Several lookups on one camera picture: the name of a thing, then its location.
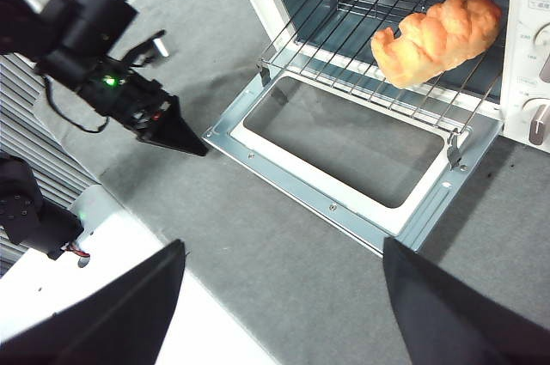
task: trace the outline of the bread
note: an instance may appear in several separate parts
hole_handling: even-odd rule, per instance
[[[502,11],[491,0],[445,0],[413,13],[370,42],[386,79],[397,88],[420,84],[487,50],[498,35]]]

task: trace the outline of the oven control knob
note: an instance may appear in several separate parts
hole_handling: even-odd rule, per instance
[[[548,55],[547,61],[544,63],[544,66],[542,66],[539,77],[543,82],[550,83],[550,54]]]
[[[550,130],[550,99],[531,99],[523,105],[523,111],[531,116],[529,141],[540,146]]]
[[[550,49],[550,24],[542,26],[535,35],[535,47]]]

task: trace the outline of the metal hinge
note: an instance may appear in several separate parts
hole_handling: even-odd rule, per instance
[[[458,163],[461,161],[462,153],[458,149],[458,135],[459,131],[455,128],[449,135],[447,139],[447,159],[449,159],[450,169],[453,170],[458,166]]]

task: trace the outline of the oven label text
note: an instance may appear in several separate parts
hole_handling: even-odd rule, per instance
[[[550,2],[548,0],[529,0],[531,9],[550,11]]]
[[[519,76],[517,78],[517,82],[518,83],[521,83],[521,84],[527,84],[528,86],[532,87],[532,88],[536,88],[536,85],[537,85],[537,82],[536,80],[533,80],[529,77],[522,77],[522,76]]]

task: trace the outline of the cable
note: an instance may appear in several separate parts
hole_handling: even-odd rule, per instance
[[[90,257],[90,254],[83,251],[77,244],[75,241],[72,241],[71,243],[63,246],[61,248],[62,251],[65,251],[65,252],[73,252],[75,255],[77,256],[80,256],[81,258],[89,258]]]
[[[53,94],[52,94],[52,83],[50,82],[50,79],[48,79],[46,76],[41,76],[42,79],[44,80],[44,88],[46,90],[46,100],[48,102],[48,105],[52,108],[52,110],[62,119],[65,119],[66,121],[68,121],[70,124],[72,124],[73,126],[77,127],[78,129],[80,129],[81,131],[85,131],[86,133],[101,133],[102,131],[105,130],[105,128],[107,127],[108,123],[109,123],[109,118],[106,118],[105,119],[105,122],[103,123],[103,125],[99,126],[97,129],[86,129],[84,126],[78,124],[77,122],[75,122],[74,120],[72,119],[69,119],[67,116],[65,116],[60,110],[59,108],[57,107],[57,105],[55,104],[55,102],[53,101]]]

